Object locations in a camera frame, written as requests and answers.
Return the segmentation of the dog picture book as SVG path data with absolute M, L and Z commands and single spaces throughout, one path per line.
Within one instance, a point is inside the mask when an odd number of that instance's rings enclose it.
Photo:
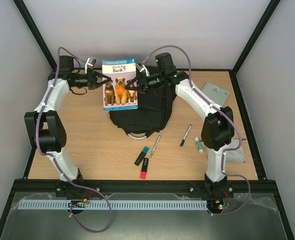
M 138 108 L 135 90 L 127 90 L 126 85 L 137 75 L 136 59 L 103 59 L 102 74 L 111 78 L 103 85 L 103 110 L 121 111 Z

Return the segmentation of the black backpack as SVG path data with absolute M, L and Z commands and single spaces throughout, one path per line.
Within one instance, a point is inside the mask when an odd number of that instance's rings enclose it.
M 144 140 L 167 125 L 172 114 L 175 89 L 168 85 L 138 94 L 138 108 L 110 111 L 114 125 L 134 140 Z

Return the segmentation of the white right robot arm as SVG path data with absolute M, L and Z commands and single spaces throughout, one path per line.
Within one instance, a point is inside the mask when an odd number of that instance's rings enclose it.
M 221 107 L 210 100 L 192 81 L 185 71 L 178 71 L 172 56 L 161 53 L 155 57 L 158 72 L 150 74 L 143 62 L 136 64 L 137 74 L 128 83 L 127 90 L 148 93 L 160 87 L 169 87 L 185 100 L 201 117 L 203 127 L 201 140 L 206 147 L 207 170 L 204 175 L 204 187 L 211 196 L 218 195 L 227 184 L 225 172 L 226 150 L 235 134 L 233 111 L 230 107 Z

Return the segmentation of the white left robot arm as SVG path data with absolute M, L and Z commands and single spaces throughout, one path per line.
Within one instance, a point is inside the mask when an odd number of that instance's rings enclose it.
M 58 60 L 58 67 L 47 77 L 47 89 L 40 104 L 34 111 L 25 113 L 24 122 L 31 146 L 52 162 L 60 181 L 80 187 L 83 184 L 83 176 L 66 149 L 67 133 L 59 111 L 71 88 L 87 87 L 94 90 L 112 79 L 94 70 L 94 57 L 85 61 L 84 73 L 75 71 L 75 56 L 61 55 Z

